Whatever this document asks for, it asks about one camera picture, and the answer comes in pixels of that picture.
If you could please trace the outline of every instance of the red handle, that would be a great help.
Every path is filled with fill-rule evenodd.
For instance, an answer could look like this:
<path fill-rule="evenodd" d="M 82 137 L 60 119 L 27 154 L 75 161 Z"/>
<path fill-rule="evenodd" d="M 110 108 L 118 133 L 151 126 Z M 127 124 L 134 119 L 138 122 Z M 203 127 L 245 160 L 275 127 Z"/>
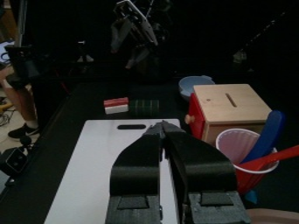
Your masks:
<path fill-rule="evenodd" d="M 289 158 L 294 158 L 299 156 L 299 145 L 290 147 L 285 150 L 281 150 L 279 152 L 271 153 L 270 155 L 262 157 L 266 159 L 269 163 L 275 162 L 278 160 L 285 160 Z"/>

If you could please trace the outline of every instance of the utensil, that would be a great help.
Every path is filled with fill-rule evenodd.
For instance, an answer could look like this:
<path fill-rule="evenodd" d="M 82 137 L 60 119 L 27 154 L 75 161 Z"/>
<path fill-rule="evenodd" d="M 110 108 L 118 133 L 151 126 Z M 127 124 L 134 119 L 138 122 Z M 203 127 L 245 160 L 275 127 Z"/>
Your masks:
<path fill-rule="evenodd" d="M 245 164 L 239 164 L 238 168 L 251 171 L 261 171 L 271 163 L 298 156 L 299 156 L 299 145 L 287 148 L 286 150 L 281 150 L 279 152 L 271 153 L 270 155 L 261 157 L 255 160 L 251 160 Z"/>
<path fill-rule="evenodd" d="M 269 113 L 267 119 L 266 119 L 266 126 L 262 130 L 261 136 L 257 140 L 257 143 L 242 160 L 242 164 L 246 163 L 250 160 L 254 160 L 257 158 L 262 158 L 265 155 L 269 155 L 275 148 L 277 140 L 281 136 L 282 129 L 286 124 L 286 115 L 279 110 L 273 110 Z"/>

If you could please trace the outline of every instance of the blue handle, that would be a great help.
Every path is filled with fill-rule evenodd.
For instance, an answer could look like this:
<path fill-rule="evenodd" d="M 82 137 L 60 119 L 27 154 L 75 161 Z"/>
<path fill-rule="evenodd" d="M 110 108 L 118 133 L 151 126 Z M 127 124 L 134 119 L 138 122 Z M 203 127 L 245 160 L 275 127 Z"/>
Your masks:
<path fill-rule="evenodd" d="M 277 140 L 279 138 L 282 129 L 286 124 L 286 115 L 279 110 L 273 110 L 269 113 L 266 119 L 266 126 L 262 130 L 259 139 L 247 154 L 246 158 L 241 162 L 242 164 L 257 158 L 262 158 L 265 155 L 270 154 L 277 146 Z"/>

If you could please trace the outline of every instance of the white cutting board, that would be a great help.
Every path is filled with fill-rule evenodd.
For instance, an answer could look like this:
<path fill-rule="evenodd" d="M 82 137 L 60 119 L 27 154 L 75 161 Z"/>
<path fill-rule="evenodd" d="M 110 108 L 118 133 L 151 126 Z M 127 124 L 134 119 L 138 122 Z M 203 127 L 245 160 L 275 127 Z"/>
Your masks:
<path fill-rule="evenodd" d="M 178 119 L 165 119 L 181 125 Z M 46 224 L 105 224 L 109 210 L 110 173 L 122 150 L 162 120 L 90 120 L 86 122 L 67 171 L 51 205 Z M 118 129 L 121 124 L 143 124 L 145 129 Z M 161 165 L 163 224 L 177 224 L 174 182 L 169 161 Z"/>

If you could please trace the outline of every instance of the small red object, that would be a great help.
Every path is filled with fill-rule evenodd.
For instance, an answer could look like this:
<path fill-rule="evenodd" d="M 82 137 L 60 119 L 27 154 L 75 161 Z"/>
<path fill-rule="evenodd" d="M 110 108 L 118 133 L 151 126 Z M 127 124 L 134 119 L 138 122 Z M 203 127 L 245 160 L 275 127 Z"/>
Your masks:
<path fill-rule="evenodd" d="M 127 97 L 117 98 L 117 99 L 111 99 L 111 100 L 105 101 L 105 107 L 106 108 L 126 105 L 126 104 L 129 104 L 129 98 Z"/>

